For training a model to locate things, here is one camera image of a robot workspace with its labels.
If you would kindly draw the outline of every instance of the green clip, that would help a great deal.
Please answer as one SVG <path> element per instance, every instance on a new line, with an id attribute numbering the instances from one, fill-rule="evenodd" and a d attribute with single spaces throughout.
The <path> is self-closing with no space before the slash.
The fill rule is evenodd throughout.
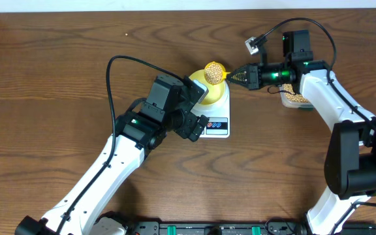
<path id="1" fill-rule="evenodd" d="M 252 227 L 252 235 L 260 235 L 260 227 Z"/>
<path id="2" fill-rule="evenodd" d="M 168 235 L 176 235 L 176 226 L 168 226 Z"/>

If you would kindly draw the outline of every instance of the clear container of cereal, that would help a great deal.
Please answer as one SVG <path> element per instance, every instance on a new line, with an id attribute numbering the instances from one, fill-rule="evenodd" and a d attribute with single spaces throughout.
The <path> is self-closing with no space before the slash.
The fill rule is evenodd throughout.
<path id="1" fill-rule="evenodd" d="M 279 90 L 289 90 L 289 88 L 285 88 L 285 85 L 282 85 L 281 87 L 279 87 Z M 285 107 L 287 108 L 300 108 L 300 109 L 308 109 L 308 110 L 312 110 L 314 108 L 314 106 L 310 103 L 310 102 L 296 102 L 296 101 L 292 101 L 290 100 L 288 97 L 287 97 L 287 94 L 285 92 L 280 92 L 279 94 L 281 94 L 281 100 L 282 100 L 282 104 L 284 104 Z"/>

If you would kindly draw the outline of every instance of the transparent container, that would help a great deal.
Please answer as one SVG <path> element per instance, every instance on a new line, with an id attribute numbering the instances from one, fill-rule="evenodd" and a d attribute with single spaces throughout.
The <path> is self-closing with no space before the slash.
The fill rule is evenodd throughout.
<path id="1" fill-rule="evenodd" d="M 284 85 L 282 85 L 279 90 L 284 90 Z M 290 101 L 284 92 L 280 92 L 282 104 L 287 108 L 303 108 L 312 110 L 314 106 L 310 102 L 294 102 Z"/>

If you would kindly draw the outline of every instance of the wooden table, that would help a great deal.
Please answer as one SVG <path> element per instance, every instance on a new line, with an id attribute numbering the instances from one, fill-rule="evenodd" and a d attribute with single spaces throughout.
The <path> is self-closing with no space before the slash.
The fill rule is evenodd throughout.
<path id="1" fill-rule="evenodd" d="M 0 14 L 0 234 L 12 234 L 25 215 L 40 218 L 97 158 L 111 131 L 104 77 L 113 55 L 180 75 L 210 61 L 231 71 L 258 61 L 245 39 L 299 16 L 331 32 L 337 77 L 376 114 L 376 10 Z M 328 39 L 308 22 L 274 32 L 268 59 L 281 61 L 281 32 L 299 29 L 311 31 L 315 58 L 330 61 Z M 157 72 L 116 61 L 111 74 L 118 115 L 148 95 Z M 326 187 L 324 121 L 315 110 L 285 108 L 266 89 L 230 91 L 230 138 L 191 143 L 170 133 L 106 210 L 163 221 L 265 221 L 310 209 Z M 376 222 L 376 208 L 351 219 Z"/>

